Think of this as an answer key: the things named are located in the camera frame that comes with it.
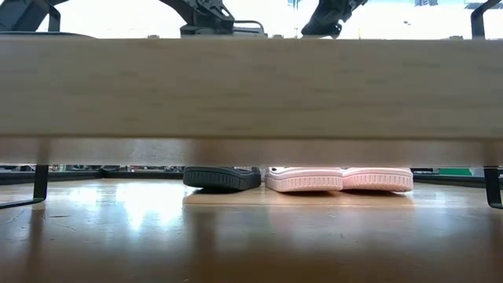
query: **black shoe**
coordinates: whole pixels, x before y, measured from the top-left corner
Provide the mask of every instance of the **black shoe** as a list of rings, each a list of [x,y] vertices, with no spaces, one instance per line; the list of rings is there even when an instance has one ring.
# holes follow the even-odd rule
[[[301,32],[306,36],[332,36],[336,39],[343,28],[339,21],[349,20],[353,11],[365,3],[367,0],[320,0]]]
[[[233,167],[186,167],[183,183],[205,189],[246,190],[259,187],[262,180],[257,167],[251,171]]]

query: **metal leg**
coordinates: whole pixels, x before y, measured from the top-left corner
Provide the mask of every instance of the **metal leg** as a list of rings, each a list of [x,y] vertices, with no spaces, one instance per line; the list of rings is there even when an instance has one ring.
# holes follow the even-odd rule
[[[486,39],[486,31],[484,29],[484,13],[494,7],[501,0],[487,0],[479,8],[473,11],[470,16],[472,22],[472,39]]]
[[[14,201],[0,204],[0,209],[14,208],[21,205],[37,204],[47,198],[47,178],[49,176],[49,165],[37,165],[35,169],[35,184],[33,186],[33,199]]]
[[[487,203],[492,208],[503,209],[503,204],[501,204],[500,174],[497,171],[497,167],[484,167],[484,176],[486,178]]]

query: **store shelf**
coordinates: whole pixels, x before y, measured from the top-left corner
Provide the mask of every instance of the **store shelf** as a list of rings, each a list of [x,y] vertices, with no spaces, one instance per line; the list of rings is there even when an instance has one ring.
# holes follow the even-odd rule
[[[503,42],[0,43],[0,162],[440,167],[503,159]]]
[[[183,179],[183,172],[122,172],[104,171],[103,178],[132,179]]]
[[[49,182],[79,181],[102,178],[100,171],[76,171],[76,172],[49,172]],[[0,185],[13,185],[33,183],[34,172],[6,172],[0,173]]]
[[[472,188],[486,188],[486,179],[476,176],[457,176],[457,175],[421,175],[414,174],[414,181],[426,184],[445,185],[445,186],[463,186]]]

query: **black metal bracket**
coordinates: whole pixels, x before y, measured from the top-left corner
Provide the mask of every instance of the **black metal bracket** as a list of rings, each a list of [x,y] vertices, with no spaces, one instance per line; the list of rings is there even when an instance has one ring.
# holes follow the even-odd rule
[[[59,31],[61,15],[54,6],[66,1],[4,0],[0,5],[0,31],[36,31],[47,14],[50,15],[49,31]],[[234,17],[223,0],[160,1],[173,8],[187,23],[180,28],[182,36],[233,35],[235,32],[264,34],[262,25],[260,29],[235,28]]]
[[[492,208],[503,209],[501,203],[500,173],[497,167],[485,166],[484,177],[486,178],[487,203]]]
[[[61,15],[54,5],[64,1],[4,0],[0,5],[0,31],[36,31],[47,14],[48,30],[59,31]]]
[[[235,20],[235,24],[256,24],[259,27],[258,28],[240,28],[240,27],[234,27],[233,29],[233,34],[234,35],[239,35],[239,34],[254,34],[254,35],[264,35],[267,37],[266,30],[264,29],[264,26],[259,23],[256,20]]]
[[[340,21],[346,22],[353,11],[368,0],[319,0],[309,22],[302,29],[305,36],[332,36],[336,39],[342,31]]]
[[[472,39],[486,39],[486,31],[484,29],[484,13],[497,5],[501,0],[487,0],[475,9],[470,16],[472,22]]]
[[[35,184],[33,185],[33,198],[31,200],[14,201],[6,204],[0,204],[0,209],[14,208],[28,204],[37,204],[46,200],[48,176],[49,165],[37,165],[35,169]]]

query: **metal stand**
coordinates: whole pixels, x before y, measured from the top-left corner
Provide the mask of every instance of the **metal stand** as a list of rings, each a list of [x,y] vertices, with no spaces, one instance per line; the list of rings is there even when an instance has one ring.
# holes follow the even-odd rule
[[[0,4],[0,32],[35,32],[49,14],[49,31],[59,31],[61,15],[54,7],[68,0],[3,0]],[[180,28],[187,35],[265,35],[259,28],[235,28],[234,16],[223,0],[160,0],[173,8],[187,23]]]
[[[0,209],[14,208],[21,205],[37,204],[47,198],[47,178],[49,176],[49,165],[37,165],[35,169],[35,184],[33,186],[33,199],[14,201],[0,204]]]
[[[503,209],[501,204],[500,176],[497,167],[484,167],[487,203],[492,208]]]
[[[479,8],[475,9],[471,15],[472,21],[472,39],[486,39],[486,31],[484,29],[484,13],[494,7],[501,0],[487,0]]]

